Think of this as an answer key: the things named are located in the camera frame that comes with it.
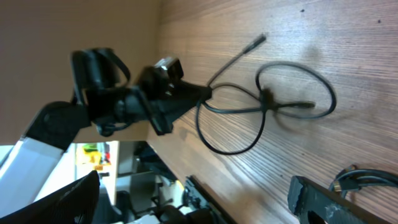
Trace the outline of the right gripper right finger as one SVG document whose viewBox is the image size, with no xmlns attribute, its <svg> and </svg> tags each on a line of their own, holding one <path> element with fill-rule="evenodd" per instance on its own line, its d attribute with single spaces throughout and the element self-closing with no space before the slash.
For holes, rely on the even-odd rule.
<svg viewBox="0 0 398 224">
<path fill-rule="evenodd" d="M 306 177 L 291 178 L 287 201 L 289 210 L 300 223 L 383 224 L 386 222 Z"/>
</svg>

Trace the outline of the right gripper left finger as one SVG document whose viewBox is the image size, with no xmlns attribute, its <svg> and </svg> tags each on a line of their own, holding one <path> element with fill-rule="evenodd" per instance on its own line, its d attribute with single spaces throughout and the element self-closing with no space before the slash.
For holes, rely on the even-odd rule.
<svg viewBox="0 0 398 224">
<path fill-rule="evenodd" d="M 1 224 L 90 224 L 100 194 L 100 178 L 93 170 L 46 197 L 1 218 Z"/>
</svg>

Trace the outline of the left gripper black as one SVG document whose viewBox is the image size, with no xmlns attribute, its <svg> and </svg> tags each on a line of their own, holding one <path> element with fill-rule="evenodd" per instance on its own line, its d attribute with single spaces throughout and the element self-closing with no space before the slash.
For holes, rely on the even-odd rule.
<svg viewBox="0 0 398 224">
<path fill-rule="evenodd" d="M 157 135 L 173 130 L 173 122 L 186 112 L 212 97 L 209 86 L 182 80 L 171 82 L 163 67 L 145 67 L 138 81 L 118 91 L 114 112 L 116 121 L 130 125 L 148 121 Z M 160 103 L 164 100 L 164 114 Z"/>
</svg>

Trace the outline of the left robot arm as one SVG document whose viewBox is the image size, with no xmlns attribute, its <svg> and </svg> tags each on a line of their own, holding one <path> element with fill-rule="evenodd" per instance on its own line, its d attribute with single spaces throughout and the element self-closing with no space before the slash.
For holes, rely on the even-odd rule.
<svg viewBox="0 0 398 224">
<path fill-rule="evenodd" d="M 135 85 L 120 83 L 120 73 L 131 73 L 112 49 L 74 51 L 70 60 L 72 99 L 45 105 L 2 163 L 2 223 L 90 223 L 100 194 L 97 171 L 37 198 L 80 130 L 96 126 L 108 137 L 148 121 L 165 135 L 175 120 L 211 97 L 210 87 L 183 81 L 175 58 L 143 69 Z"/>
</svg>

